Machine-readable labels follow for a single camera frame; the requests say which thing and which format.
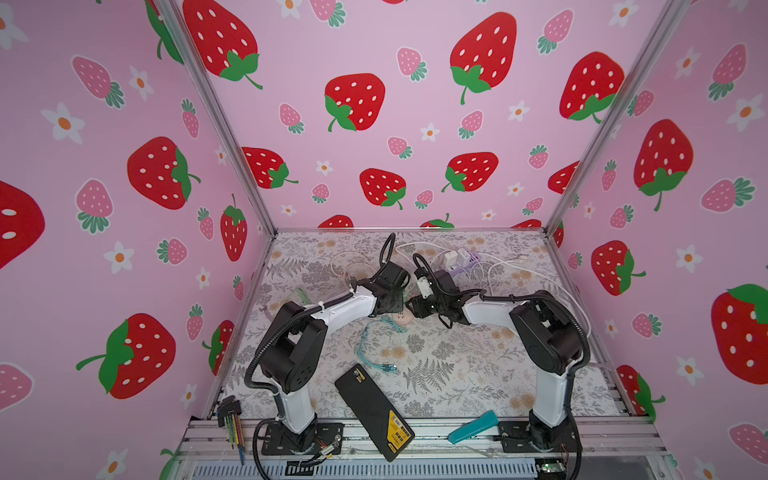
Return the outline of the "round pink power socket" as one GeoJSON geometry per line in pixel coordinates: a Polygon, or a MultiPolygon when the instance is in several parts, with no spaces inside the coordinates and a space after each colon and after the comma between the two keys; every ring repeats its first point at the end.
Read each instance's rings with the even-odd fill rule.
{"type": "Polygon", "coordinates": [[[417,318],[408,309],[404,309],[402,312],[395,313],[392,315],[392,321],[400,330],[411,329],[414,323],[416,322],[416,320],[417,318]]]}

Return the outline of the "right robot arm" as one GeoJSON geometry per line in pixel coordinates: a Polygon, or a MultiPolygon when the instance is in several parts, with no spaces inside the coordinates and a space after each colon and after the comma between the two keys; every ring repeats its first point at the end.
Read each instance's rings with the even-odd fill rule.
{"type": "Polygon", "coordinates": [[[536,367],[536,394],[528,436],[539,451],[551,451],[576,435],[572,419],[575,373],[590,361],[587,335],[571,311],[550,292],[492,296],[459,289],[451,275],[419,268],[418,293],[406,302],[416,318],[436,315],[447,328],[505,327],[518,336],[536,367]]]}

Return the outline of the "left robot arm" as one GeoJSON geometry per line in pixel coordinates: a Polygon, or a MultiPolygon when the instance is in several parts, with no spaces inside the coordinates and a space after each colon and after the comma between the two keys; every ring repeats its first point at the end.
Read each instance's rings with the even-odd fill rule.
{"type": "Polygon", "coordinates": [[[283,304],[246,367],[244,385],[271,392],[279,422],[290,433],[314,430],[317,414],[308,383],[326,338],[353,321],[400,313],[409,280],[407,270],[388,261],[372,277],[352,280],[338,296],[306,306],[283,304]]]}

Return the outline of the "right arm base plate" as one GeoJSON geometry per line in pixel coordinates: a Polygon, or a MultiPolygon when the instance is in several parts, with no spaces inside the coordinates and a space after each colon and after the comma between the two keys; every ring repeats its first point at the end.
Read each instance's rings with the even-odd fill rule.
{"type": "Polygon", "coordinates": [[[501,421],[495,439],[501,442],[505,453],[576,453],[579,441],[571,423],[565,420],[557,427],[526,421],[501,421]]]}

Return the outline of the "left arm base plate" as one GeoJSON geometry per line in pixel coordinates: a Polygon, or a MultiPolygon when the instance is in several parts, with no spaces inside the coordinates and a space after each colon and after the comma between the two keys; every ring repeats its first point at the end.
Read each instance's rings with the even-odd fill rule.
{"type": "Polygon", "coordinates": [[[344,424],[332,422],[314,422],[303,433],[294,433],[282,422],[270,424],[266,432],[260,435],[259,453],[266,456],[310,455],[314,456],[324,449],[329,453],[341,453],[344,424]]]}

